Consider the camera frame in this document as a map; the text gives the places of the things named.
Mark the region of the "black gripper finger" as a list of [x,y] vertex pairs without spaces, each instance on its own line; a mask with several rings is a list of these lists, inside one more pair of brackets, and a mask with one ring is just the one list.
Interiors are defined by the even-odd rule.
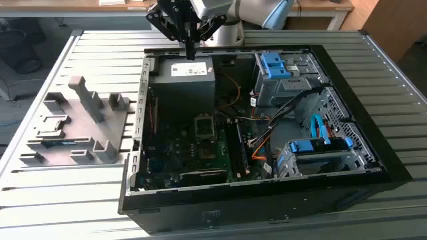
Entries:
[[213,17],[208,21],[201,21],[196,16],[195,19],[191,20],[191,60],[196,58],[197,44],[211,38],[225,21],[225,15]]
[[172,42],[177,41],[180,43],[181,47],[185,48],[185,57],[191,60],[191,22],[172,23],[157,4],[149,8],[145,19]]

